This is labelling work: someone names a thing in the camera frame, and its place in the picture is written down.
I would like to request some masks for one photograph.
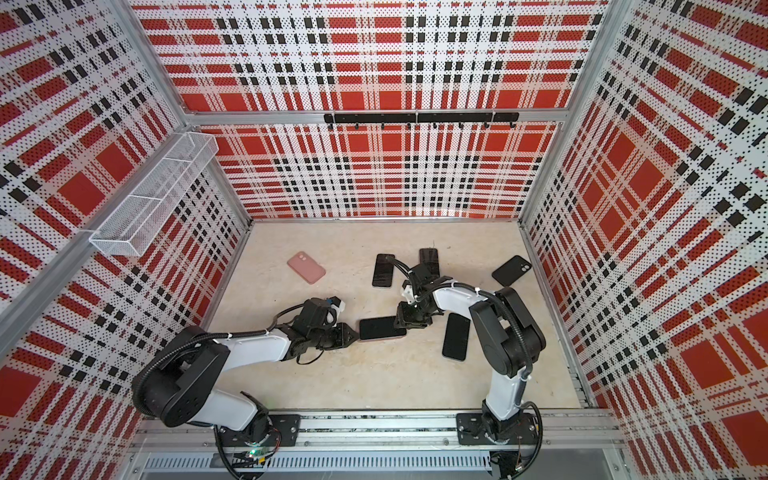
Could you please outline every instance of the wire mesh basket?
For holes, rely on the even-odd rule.
[[[218,151],[213,135],[182,135],[91,235],[91,243],[107,255],[144,255],[182,196]]]

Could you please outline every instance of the beige tabletop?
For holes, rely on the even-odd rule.
[[[491,272],[514,255],[528,258],[516,223],[255,223],[243,255],[208,329],[244,331],[270,324],[275,313],[316,296],[346,303],[339,317],[357,329],[360,319],[395,315],[405,277],[395,269],[392,288],[371,286],[377,253],[412,266],[419,248],[439,251],[440,273],[484,290],[500,288]],[[309,285],[286,261],[304,251],[326,269]],[[547,339],[524,399],[542,408],[578,408],[564,354],[533,272],[512,285]],[[281,321],[292,318],[290,313]],[[477,409],[488,393],[491,367],[474,327],[464,362],[442,356],[448,316],[400,339],[356,342],[325,352],[312,365],[295,360],[242,366],[222,374],[220,388],[243,390],[270,409]],[[307,362],[317,351],[302,357]]]

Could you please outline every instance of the pegboard wall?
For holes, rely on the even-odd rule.
[[[193,3],[130,0],[190,111],[309,111],[564,107],[608,1]]]
[[[254,218],[517,217],[555,123],[203,127]]]
[[[0,311],[176,127],[108,2],[0,7]]]
[[[204,171],[142,257],[97,253],[72,277],[0,366],[0,478],[116,473],[131,380],[200,323],[242,234]]]
[[[531,236],[647,478],[768,475],[768,2],[635,1]]]

